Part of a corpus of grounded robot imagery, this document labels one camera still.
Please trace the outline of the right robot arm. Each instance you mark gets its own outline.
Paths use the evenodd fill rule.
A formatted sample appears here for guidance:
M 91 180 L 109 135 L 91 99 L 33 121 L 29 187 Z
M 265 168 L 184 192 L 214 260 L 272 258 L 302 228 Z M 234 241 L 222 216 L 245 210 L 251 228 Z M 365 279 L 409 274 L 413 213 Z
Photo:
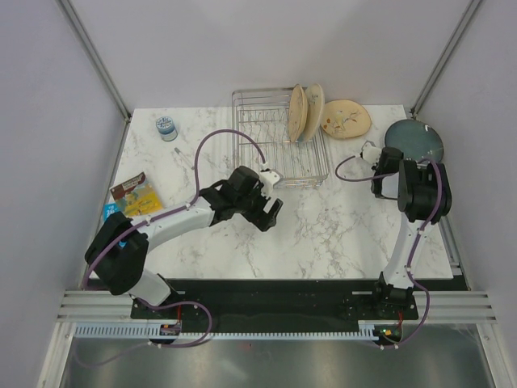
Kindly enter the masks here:
M 414 270 L 424 243 L 434 226 L 448 215 L 452 193 L 445 165 L 430 158 L 419 162 L 405 158 L 396 148 L 385 147 L 380 151 L 374 171 L 372 193 L 385 199 L 394 190 L 401 212 L 393 253 L 369 300 L 375 316 L 388 318 L 398 308 L 410 306 L 415 288 Z

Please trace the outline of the blue and cream plate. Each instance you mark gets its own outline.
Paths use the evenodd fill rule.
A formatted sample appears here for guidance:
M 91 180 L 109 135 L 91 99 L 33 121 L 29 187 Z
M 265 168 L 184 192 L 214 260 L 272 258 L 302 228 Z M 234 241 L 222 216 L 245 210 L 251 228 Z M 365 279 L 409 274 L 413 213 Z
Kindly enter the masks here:
M 319 130 L 322 115 L 325 107 L 325 94 L 322 86 L 314 83 L 305 90 L 308 101 L 308 111 L 305 128 L 298 138 L 298 141 L 309 141 Z

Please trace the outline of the dark teal plate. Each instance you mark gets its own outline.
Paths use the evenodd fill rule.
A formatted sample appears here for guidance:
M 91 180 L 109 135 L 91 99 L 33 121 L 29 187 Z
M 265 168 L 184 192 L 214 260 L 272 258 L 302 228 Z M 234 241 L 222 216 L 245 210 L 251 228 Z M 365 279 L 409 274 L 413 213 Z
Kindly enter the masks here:
M 385 146 L 399 149 L 405 158 L 421 160 L 430 158 L 441 162 L 444 154 L 443 141 L 428 124 L 419 120 L 399 120 L 385 133 Z

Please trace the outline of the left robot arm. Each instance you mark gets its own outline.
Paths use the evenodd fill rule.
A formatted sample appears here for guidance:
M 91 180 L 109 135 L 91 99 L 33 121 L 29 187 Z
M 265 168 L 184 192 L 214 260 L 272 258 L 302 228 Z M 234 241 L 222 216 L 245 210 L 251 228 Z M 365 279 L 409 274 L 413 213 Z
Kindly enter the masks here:
M 147 255 L 155 248 L 187 232 L 200 230 L 242 215 L 260 231 L 276 224 L 283 201 L 275 199 L 266 211 L 279 172 L 259 173 L 240 166 L 228 179 L 200 190 L 196 201 L 177 209 L 163 209 L 148 217 L 111 214 L 95 235 L 85 254 L 94 272 L 111 294 L 128 294 L 149 304 L 160 318 L 177 309 L 177 298 L 165 279 L 145 269 Z

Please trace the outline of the cream plate with blue bird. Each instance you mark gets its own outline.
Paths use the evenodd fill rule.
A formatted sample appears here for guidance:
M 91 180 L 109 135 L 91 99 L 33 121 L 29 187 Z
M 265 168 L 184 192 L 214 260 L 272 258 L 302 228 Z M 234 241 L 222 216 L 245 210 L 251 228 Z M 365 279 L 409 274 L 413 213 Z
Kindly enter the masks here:
M 341 99 L 325 104 L 321 126 L 333 138 L 360 137 L 369 131 L 371 125 L 368 111 L 355 101 Z

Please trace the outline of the cream plate with yellow bird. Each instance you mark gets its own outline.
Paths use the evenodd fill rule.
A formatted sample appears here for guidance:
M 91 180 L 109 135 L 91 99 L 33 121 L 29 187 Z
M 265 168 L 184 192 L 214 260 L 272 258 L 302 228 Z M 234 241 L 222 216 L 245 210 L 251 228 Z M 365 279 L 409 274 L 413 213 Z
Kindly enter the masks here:
M 288 109 L 288 137 L 291 143 L 295 142 L 305 129 L 308 113 L 308 100 L 300 84 L 292 90 Z

